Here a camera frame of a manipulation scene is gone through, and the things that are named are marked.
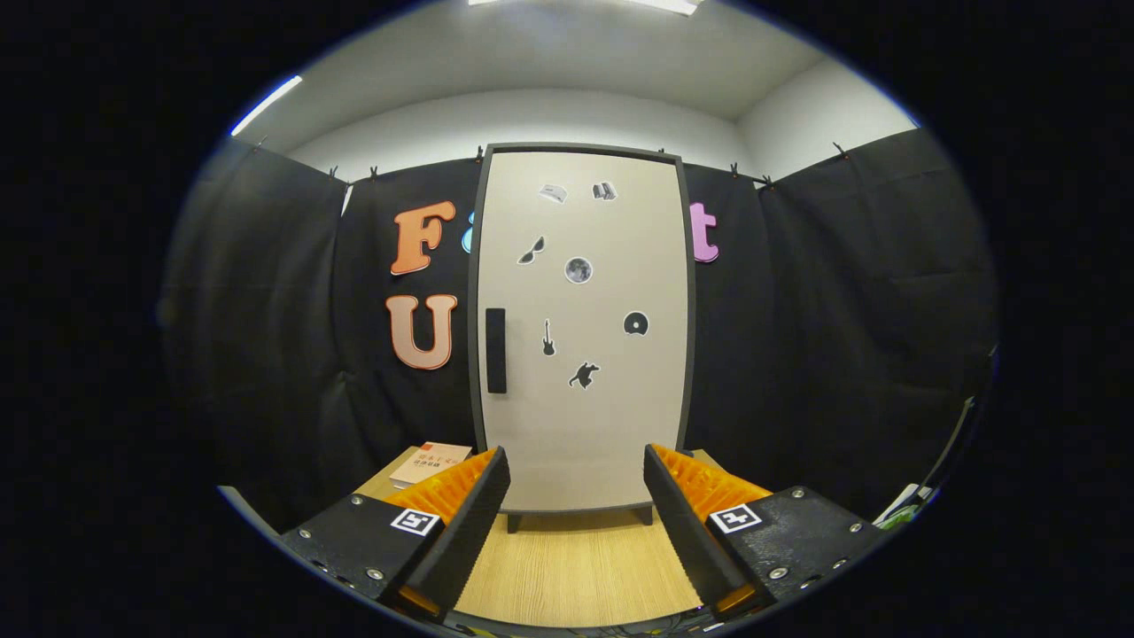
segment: black fabric backdrop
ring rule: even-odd
[[[354,424],[330,324],[346,184],[226,139],[174,235],[159,314],[215,482],[287,528],[379,461]]]
[[[183,316],[180,332],[171,331],[197,331],[196,339],[174,340],[183,349],[174,359],[195,361],[194,371],[211,380],[204,394],[229,393],[206,402],[222,435],[218,457],[228,483],[282,529],[354,490],[408,445],[475,445],[468,254],[460,239],[481,164],[455,160],[362,179],[339,218],[341,182],[268,153],[255,160],[274,162],[273,169],[259,171],[261,163],[223,159],[229,155],[221,155],[215,175],[231,164],[234,176],[204,179],[188,206],[227,214],[226,221],[209,235],[215,237],[209,260],[187,263],[197,271],[206,263],[242,267],[213,270],[211,280],[223,286],[193,299],[195,317]],[[695,266],[697,342],[685,444],[769,490],[807,485],[873,518],[924,477],[964,399],[982,383],[996,340],[995,280],[980,218],[928,133],[892,135],[848,156],[760,190],[743,176],[685,165],[689,201],[716,216],[708,238],[719,248],[714,261]],[[310,218],[304,228],[268,227],[271,202],[284,201],[295,219]],[[457,213],[439,220],[438,247],[423,249],[429,266],[391,274],[393,216],[443,201]],[[192,226],[191,216],[183,224]],[[222,229],[228,235],[220,237]],[[255,272],[259,279],[249,278]],[[302,294],[282,303],[270,291],[285,288]],[[440,369],[414,369],[395,356],[384,303],[396,294],[420,301],[414,337],[423,350],[433,343],[425,299],[457,297],[452,357]],[[218,318],[240,312],[251,318],[239,326]],[[290,357],[273,326],[293,327]],[[218,343],[244,359],[210,368],[206,354],[219,352]],[[208,348],[198,352],[202,344]]]

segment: pink letter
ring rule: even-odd
[[[689,204],[689,219],[693,221],[693,258],[712,261],[720,254],[720,248],[709,244],[706,226],[717,227],[717,218],[705,214],[705,204]]]

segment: book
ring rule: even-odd
[[[405,490],[460,463],[472,454],[473,449],[467,445],[424,443],[421,450],[390,474],[390,483],[398,490]]]

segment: door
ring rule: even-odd
[[[471,264],[477,443],[508,451],[506,512],[649,503],[649,443],[684,437],[692,238],[680,159],[492,145]]]

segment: door handle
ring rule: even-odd
[[[507,394],[508,374],[505,367],[503,308],[484,308],[484,368],[490,394]]]

